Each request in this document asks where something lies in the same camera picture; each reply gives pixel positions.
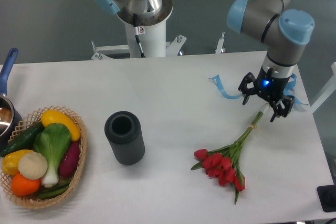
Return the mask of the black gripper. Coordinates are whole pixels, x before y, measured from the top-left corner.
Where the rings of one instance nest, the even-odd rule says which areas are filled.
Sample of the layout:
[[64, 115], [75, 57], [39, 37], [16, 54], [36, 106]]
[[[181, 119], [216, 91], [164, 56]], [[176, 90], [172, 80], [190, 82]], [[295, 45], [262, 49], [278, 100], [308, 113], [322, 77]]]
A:
[[294, 96], [284, 95], [284, 89], [289, 81], [289, 77], [276, 78], [272, 75], [274, 73], [273, 68], [265, 71], [261, 67], [257, 79], [249, 72], [243, 77], [238, 87], [243, 97], [243, 105], [248, 102], [251, 95], [256, 94], [255, 88], [257, 88], [257, 95], [267, 101], [274, 111], [270, 122], [273, 122], [275, 118], [286, 118], [295, 102]]

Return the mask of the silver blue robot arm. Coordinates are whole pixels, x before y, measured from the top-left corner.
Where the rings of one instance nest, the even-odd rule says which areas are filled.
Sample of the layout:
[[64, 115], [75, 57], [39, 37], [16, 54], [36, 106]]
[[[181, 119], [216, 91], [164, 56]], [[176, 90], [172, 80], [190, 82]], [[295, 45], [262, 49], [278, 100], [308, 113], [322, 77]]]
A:
[[[257, 95], [272, 107], [274, 118], [286, 117], [295, 102], [285, 93], [286, 85], [310, 41], [314, 20], [308, 13], [288, 9], [292, 0], [235, 0], [227, 14], [227, 25], [246, 34], [268, 50], [257, 77], [246, 74], [240, 85], [244, 101]], [[165, 57], [173, 51], [166, 44], [166, 20], [172, 0], [95, 0], [125, 25], [132, 58]]]

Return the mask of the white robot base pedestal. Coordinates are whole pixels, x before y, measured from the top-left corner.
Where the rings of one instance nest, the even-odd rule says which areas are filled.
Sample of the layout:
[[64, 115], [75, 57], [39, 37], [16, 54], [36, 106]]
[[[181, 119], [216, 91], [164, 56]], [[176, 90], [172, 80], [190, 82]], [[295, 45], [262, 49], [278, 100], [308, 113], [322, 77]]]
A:
[[165, 56], [166, 21], [172, 0], [131, 0], [119, 13], [124, 23], [131, 58]]

